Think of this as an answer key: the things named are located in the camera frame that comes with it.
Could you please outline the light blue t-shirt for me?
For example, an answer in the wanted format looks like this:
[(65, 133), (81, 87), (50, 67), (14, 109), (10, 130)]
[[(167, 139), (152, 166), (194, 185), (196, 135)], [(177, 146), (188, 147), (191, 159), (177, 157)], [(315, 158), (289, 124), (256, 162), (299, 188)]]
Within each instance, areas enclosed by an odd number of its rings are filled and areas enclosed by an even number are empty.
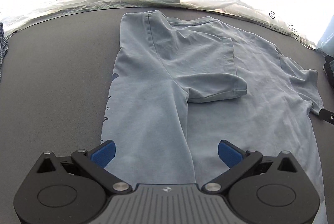
[(323, 107), (317, 81), (275, 44), (212, 17), (126, 13), (102, 125), (116, 145), (106, 169), (130, 185), (203, 185), (227, 170), (223, 139), (266, 156), (287, 150), (319, 194), (315, 223), (327, 223), (309, 117)]

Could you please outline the blue plaid shirt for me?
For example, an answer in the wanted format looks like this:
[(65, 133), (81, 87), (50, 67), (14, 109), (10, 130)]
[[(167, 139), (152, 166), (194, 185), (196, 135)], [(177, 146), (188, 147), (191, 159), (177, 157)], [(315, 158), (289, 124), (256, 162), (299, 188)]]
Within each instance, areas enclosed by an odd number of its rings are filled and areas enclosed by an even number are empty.
[(9, 44), (8, 44), (8, 41), (5, 37), (3, 23), (0, 23), (0, 42), (1, 42), (1, 47), (0, 47), (0, 79), (2, 79), (3, 61), (4, 61), (5, 56), (7, 55), (8, 50), (9, 50)]

